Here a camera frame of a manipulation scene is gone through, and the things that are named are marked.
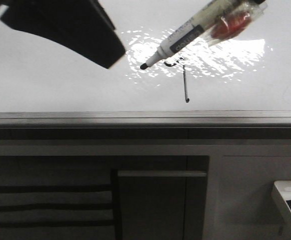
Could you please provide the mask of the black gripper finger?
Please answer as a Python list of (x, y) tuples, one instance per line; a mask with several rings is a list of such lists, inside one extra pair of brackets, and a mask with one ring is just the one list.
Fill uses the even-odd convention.
[(10, 28), (56, 42), (109, 69), (126, 49), (97, 0), (0, 0)]

